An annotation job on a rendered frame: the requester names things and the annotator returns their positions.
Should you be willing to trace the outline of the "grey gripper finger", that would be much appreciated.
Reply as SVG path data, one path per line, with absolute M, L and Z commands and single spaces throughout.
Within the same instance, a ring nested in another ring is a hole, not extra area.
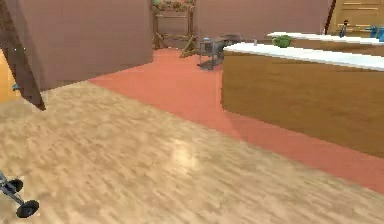
M 0 171 L 0 189 L 6 193 L 17 193 L 23 188 L 23 181 L 20 179 L 8 180 L 7 177 Z
M 24 201 L 17 192 L 12 192 L 5 186 L 0 187 L 0 190 L 5 195 L 9 196 L 11 199 L 13 199 L 16 203 L 19 204 L 19 207 L 16 210 L 16 216 L 18 218 L 28 218 L 34 215 L 40 207 L 40 204 L 38 201 L 36 200 Z

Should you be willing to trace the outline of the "brown wooden trestle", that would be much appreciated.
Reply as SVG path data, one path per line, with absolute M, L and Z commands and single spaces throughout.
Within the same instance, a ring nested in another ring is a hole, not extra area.
M 186 46 L 181 51 L 181 54 L 180 54 L 181 58 L 186 58 L 198 53 L 198 49 L 196 48 L 196 40 L 197 40 L 196 36 L 190 37 Z

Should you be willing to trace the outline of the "wooden shelf with plants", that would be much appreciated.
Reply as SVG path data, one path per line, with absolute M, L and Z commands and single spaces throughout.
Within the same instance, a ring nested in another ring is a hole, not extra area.
M 196 36 L 195 5 L 196 0 L 152 0 L 154 50 L 169 48 L 168 40 L 184 41 L 183 49 L 190 37 Z

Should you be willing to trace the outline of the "grey metal table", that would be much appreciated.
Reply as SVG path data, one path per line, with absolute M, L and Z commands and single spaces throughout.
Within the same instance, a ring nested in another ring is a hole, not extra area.
M 198 43 L 199 63 L 203 70 L 213 70 L 215 66 L 224 60 L 224 48 L 242 41 L 242 36 L 238 34 L 224 34 L 220 37 L 204 37 Z

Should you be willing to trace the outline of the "brown counter with white top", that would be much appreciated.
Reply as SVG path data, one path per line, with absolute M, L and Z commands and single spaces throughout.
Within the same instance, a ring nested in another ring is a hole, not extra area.
M 232 113 L 384 158 L 384 57 L 238 43 L 221 95 Z

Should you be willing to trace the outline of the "green round vegetable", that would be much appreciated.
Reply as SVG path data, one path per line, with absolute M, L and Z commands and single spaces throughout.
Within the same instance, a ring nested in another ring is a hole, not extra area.
M 291 44 L 291 37 L 288 35 L 280 35 L 278 37 L 274 37 L 272 39 L 272 43 L 274 46 L 277 46 L 280 48 L 287 48 Z

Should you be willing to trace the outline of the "long brown counter, white top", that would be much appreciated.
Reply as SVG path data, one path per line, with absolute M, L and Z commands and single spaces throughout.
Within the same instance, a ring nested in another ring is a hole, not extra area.
M 272 32 L 268 34 L 268 37 L 276 38 L 282 35 L 287 35 L 291 38 L 292 47 L 384 57 L 384 42 L 380 42 L 375 38 L 339 37 L 291 32 Z

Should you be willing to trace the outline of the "dark bottle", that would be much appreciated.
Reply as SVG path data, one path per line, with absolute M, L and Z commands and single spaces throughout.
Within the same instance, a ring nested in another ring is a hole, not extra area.
M 341 30 L 339 32 L 339 37 L 340 38 L 345 36 L 345 32 L 346 32 L 346 29 L 347 29 L 348 22 L 349 22 L 348 20 L 344 20 L 343 21 L 343 26 L 342 26 L 342 28 L 341 28 Z

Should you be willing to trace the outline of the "blue kitchen item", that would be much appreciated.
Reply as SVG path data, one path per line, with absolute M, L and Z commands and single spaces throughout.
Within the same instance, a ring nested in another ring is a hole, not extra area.
M 382 27 L 371 26 L 371 27 L 367 27 L 366 30 L 370 32 L 371 38 L 376 38 L 380 42 L 384 42 L 384 26 Z

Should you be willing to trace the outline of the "wooden wall cupboard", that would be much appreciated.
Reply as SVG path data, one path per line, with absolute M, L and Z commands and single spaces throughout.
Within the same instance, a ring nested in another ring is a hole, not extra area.
M 384 26 L 384 0 L 332 0 L 327 33 L 338 35 L 345 20 L 345 35 L 368 37 L 369 27 Z

